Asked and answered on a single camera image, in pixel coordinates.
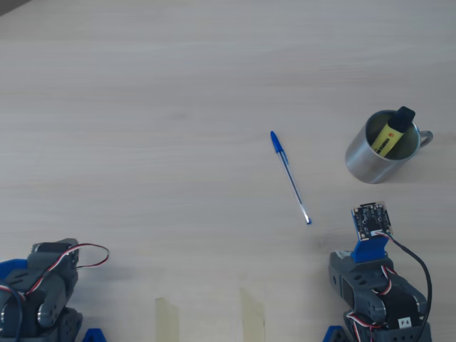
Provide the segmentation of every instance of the masking tape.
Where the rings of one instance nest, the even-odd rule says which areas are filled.
[[[244,342],[265,342],[264,306],[247,290],[241,289]]]
[[[164,298],[155,299],[156,342],[179,342],[179,309]]]

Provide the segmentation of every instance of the mug handle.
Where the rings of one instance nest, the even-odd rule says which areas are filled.
[[[425,147],[427,144],[429,144],[432,141],[432,139],[434,139],[434,135],[430,130],[421,130],[420,137],[421,137],[420,148]]]

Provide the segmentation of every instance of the metal mug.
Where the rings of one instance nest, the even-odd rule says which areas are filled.
[[[385,181],[434,138],[429,130],[420,132],[412,123],[388,157],[381,157],[371,145],[395,112],[382,110],[373,114],[348,146],[345,163],[351,174],[362,182],[375,184]]]

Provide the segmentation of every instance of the wire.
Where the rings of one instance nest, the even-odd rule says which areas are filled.
[[[356,339],[358,340],[358,342],[361,342],[361,337],[359,336],[359,331],[358,328],[356,328],[355,322],[353,322],[353,330],[355,331]]]
[[[385,295],[389,294],[391,289],[393,288],[393,283],[391,282],[390,276],[388,276],[388,272],[390,272],[392,274],[395,274],[395,275],[398,275],[398,274],[393,269],[390,269],[386,265],[382,265],[381,269],[382,269],[383,275],[388,280],[388,286],[382,292],[378,292],[378,291],[376,291],[374,289],[372,289],[372,292],[374,294],[379,295],[379,296],[385,296]]]
[[[430,313],[430,306],[431,306],[431,303],[432,303],[432,282],[430,280],[430,274],[429,274],[429,270],[428,270],[428,267],[426,266],[425,262],[423,260],[421,260],[421,258],[416,255],[415,253],[413,253],[412,251],[409,250],[409,248],[403,246],[402,244],[400,244],[399,242],[397,242],[396,240],[393,239],[392,236],[390,236],[389,234],[385,234],[385,233],[378,233],[379,235],[382,235],[386,238],[388,238],[390,241],[394,242],[394,244],[396,244],[397,246],[399,246],[405,253],[409,254],[412,258],[414,258],[416,261],[418,261],[418,263],[421,265],[421,267],[423,268],[423,271],[425,272],[425,275],[426,275],[426,282],[427,282],[427,306],[426,306],[426,312],[423,316],[423,320],[421,322],[421,328],[420,330],[418,331],[418,333],[415,335],[415,338],[413,339],[412,342],[418,342],[420,340],[420,337],[421,337],[421,334],[423,333],[423,331],[425,330],[425,327],[426,327],[426,323],[428,322],[428,318],[429,318],[429,313]]]
[[[17,331],[16,331],[16,337],[14,338],[15,342],[19,342],[19,339],[21,338],[21,326],[22,326],[22,319],[24,316],[24,313],[22,312],[22,303],[21,300],[23,300],[24,296],[20,294],[18,291],[13,289],[11,286],[9,286],[3,279],[0,279],[0,284],[1,284],[1,290],[7,291],[13,296],[16,297],[17,300],[17,309],[19,310],[19,320],[17,323]]]
[[[360,326],[363,326],[364,328],[372,328],[372,329],[379,329],[382,328],[382,326],[379,326],[375,322],[372,324],[366,323],[365,321],[362,321],[359,317],[355,316],[353,312],[350,312],[347,314],[346,318],[352,319],[356,323],[358,323]]]
[[[93,268],[93,267],[98,267],[98,266],[101,266],[103,265],[104,263],[107,262],[107,260],[109,259],[109,249],[107,249],[106,247],[103,247],[103,246],[100,246],[99,244],[77,244],[75,246],[72,246],[70,248],[68,248],[66,251],[64,251],[64,253],[62,253],[56,260],[56,262],[54,262],[52,265],[50,265],[50,267],[48,267],[43,273],[42,275],[39,277],[39,279],[36,281],[36,283],[25,293],[25,296],[28,296],[29,294],[31,294],[33,291],[35,291],[40,285],[41,283],[43,282],[44,280],[44,275],[47,274],[48,272],[52,271],[53,269],[55,269],[60,263],[61,261],[65,258],[65,256],[67,256],[68,254],[70,254],[71,252],[74,252],[74,251],[77,251],[78,249],[81,249],[83,247],[97,247],[97,248],[101,248],[101,249],[104,249],[107,254],[106,254],[106,258],[104,258],[102,261],[98,262],[97,264],[93,264],[93,265],[84,265],[84,266],[78,266],[76,267],[77,269],[85,269],[85,268]]]

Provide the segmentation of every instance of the blue pen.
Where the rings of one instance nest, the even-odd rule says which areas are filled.
[[[288,164],[288,158],[286,157],[284,149],[280,145],[279,139],[277,138],[276,134],[272,131],[271,131],[271,139],[272,139],[272,143],[274,144],[274,148],[276,149],[276,153],[279,154],[280,160],[282,161],[282,165],[285,168],[286,176],[288,177],[291,187],[293,188],[294,198],[296,198],[296,201],[298,201],[299,207],[301,208],[301,211],[304,214],[304,217],[306,218],[307,224],[310,224],[310,223],[312,223],[312,220],[306,213],[306,209],[304,208],[304,204],[302,202],[302,197],[299,194],[299,191],[298,191],[298,188],[296,187],[293,176],[291,175],[291,171],[289,169],[289,164]]]

